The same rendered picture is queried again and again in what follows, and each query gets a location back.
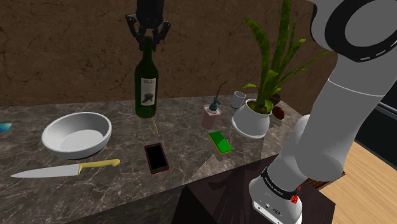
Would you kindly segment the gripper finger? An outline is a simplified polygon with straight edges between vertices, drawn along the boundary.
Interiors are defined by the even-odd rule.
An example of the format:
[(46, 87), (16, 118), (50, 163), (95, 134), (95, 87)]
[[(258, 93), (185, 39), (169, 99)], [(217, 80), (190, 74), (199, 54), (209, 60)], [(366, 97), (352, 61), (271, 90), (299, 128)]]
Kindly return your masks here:
[(161, 29), (158, 30), (157, 28), (154, 28), (152, 30), (152, 35), (153, 35), (153, 44), (152, 44), (152, 49), (155, 52), (157, 49), (157, 44), (160, 43), (160, 40), (164, 40), (167, 33), (169, 32), (171, 28), (171, 23), (167, 20), (163, 20), (162, 23), (160, 24)]
[(135, 24), (139, 22), (136, 14), (126, 15), (125, 19), (127, 21), (127, 24), (128, 24), (131, 34), (136, 39), (136, 41), (139, 43), (140, 51), (143, 51), (144, 50), (144, 31), (145, 31), (145, 29), (143, 29), (141, 27), (141, 25), (138, 25), (138, 30), (136, 30)]

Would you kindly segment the dark green wine bottle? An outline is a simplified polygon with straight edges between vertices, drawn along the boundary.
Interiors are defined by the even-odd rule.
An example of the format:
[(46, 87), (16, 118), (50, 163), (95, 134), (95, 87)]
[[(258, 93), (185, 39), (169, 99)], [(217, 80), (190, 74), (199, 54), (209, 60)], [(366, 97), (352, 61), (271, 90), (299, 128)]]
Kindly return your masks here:
[(158, 69), (152, 59), (153, 38), (144, 37), (143, 57), (134, 72), (135, 111), (141, 118), (151, 118), (157, 109)]

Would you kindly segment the pink soap dispenser teal pump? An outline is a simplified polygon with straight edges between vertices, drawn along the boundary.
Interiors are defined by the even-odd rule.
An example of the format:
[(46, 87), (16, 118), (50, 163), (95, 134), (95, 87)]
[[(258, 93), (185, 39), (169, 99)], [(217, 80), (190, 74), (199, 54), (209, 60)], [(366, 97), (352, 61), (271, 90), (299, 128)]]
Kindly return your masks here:
[(205, 129), (212, 129), (215, 126), (215, 123), (219, 116), (221, 115), (221, 110), (219, 108), (219, 105), (221, 104), (218, 96), (219, 96), (219, 91), (221, 87), (225, 84), (226, 82), (223, 82), (217, 92), (216, 95), (213, 97), (213, 100), (210, 104), (205, 104), (203, 105), (203, 111), (202, 111), (202, 117), (201, 117), (201, 126)]

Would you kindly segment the white cup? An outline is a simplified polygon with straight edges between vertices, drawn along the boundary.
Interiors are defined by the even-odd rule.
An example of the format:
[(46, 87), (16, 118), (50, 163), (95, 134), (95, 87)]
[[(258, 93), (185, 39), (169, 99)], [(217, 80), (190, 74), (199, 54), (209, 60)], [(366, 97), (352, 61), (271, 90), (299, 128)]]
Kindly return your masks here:
[(239, 109), (246, 100), (246, 94), (240, 91), (235, 91), (230, 102), (231, 107)]

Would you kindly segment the white bowl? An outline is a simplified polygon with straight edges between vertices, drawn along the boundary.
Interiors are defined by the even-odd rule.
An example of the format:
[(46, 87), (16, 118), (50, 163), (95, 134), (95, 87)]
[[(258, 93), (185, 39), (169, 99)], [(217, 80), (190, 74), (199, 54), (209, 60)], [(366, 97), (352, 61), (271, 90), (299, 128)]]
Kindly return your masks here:
[(79, 112), (53, 121), (44, 129), (41, 140), (56, 157), (77, 160), (101, 151), (111, 133), (112, 124), (106, 116)]

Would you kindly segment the green and yellow sponge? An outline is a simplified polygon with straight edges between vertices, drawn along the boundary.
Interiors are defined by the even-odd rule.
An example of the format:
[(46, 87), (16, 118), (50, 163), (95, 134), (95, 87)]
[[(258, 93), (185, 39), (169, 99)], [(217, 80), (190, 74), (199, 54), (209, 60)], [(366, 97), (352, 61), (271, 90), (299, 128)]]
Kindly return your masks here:
[(220, 155), (231, 153), (233, 151), (233, 148), (220, 131), (210, 132), (209, 138)]

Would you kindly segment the green plant in white pot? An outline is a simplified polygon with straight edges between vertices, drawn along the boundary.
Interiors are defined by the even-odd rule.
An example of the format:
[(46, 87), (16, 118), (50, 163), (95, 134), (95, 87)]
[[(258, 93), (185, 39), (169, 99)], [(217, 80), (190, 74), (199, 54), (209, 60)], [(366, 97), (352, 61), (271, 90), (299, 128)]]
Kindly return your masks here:
[(304, 65), (288, 73), (284, 72), (286, 66), (305, 42), (304, 39), (295, 41), (296, 23), (294, 17), (291, 16), (291, 2), (292, 0), (282, 0), (277, 44), (273, 55), (270, 54), (270, 42), (265, 31), (254, 20), (244, 19), (261, 52), (260, 84), (257, 86), (247, 83), (243, 86), (244, 88), (256, 88), (258, 90), (257, 98), (246, 100), (232, 117), (234, 129), (248, 138), (260, 139), (266, 135), (270, 125), (270, 115), (274, 108), (270, 99), (281, 90), (281, 86), (296, 73), (328, 53), (323, 52)]

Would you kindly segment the red phone with black screen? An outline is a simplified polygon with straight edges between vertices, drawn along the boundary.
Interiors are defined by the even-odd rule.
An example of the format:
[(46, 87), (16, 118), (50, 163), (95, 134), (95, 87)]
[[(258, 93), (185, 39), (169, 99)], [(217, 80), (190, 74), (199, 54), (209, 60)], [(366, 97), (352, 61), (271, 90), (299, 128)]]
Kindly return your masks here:
[(150, 173), (156, 174), (169, 170), (169, 163), (161, 143), (146, 145), (144, 150)]

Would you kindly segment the brown egg shaped object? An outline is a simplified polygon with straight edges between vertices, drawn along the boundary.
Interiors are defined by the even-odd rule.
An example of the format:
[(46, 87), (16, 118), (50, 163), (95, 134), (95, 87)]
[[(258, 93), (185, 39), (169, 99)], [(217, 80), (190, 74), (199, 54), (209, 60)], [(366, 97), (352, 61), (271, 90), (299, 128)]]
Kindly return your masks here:
[(284, 110), (279, 106), (274, 106), (272, 114), (279, 120), (282, 120), (285, 117)]

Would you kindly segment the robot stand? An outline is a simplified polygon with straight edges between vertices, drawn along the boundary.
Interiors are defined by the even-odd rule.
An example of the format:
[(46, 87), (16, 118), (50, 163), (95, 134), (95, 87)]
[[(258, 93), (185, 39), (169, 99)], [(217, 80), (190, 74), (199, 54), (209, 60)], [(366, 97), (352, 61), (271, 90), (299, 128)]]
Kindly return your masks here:
[[(284, 224), (273, 223), (253, 207), (249, 182), (258, 177), (274, 156), (187, 184), (171, 224)], [(302, 183), (302, 224), (332, 224), (335, 203), (319, 190)]]

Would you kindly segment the yellow handled kitchen knife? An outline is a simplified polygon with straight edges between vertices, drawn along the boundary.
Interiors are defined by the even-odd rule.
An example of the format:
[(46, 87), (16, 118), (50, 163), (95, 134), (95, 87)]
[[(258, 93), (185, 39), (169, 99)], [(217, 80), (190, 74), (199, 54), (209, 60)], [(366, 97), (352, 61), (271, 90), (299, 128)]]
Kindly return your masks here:
[(33, 169), (23, 171), (11, 175), (13, 178), (52, 178), (62, 176), (77, 176), (85, 168), (96, 168), (111, 165), (113, 167), (120, 164), (119, 159), (102, 160), (96, 162), (87, 162), (72, 165), (61, 165), (55, 167), (46, 167), (41, 169)]

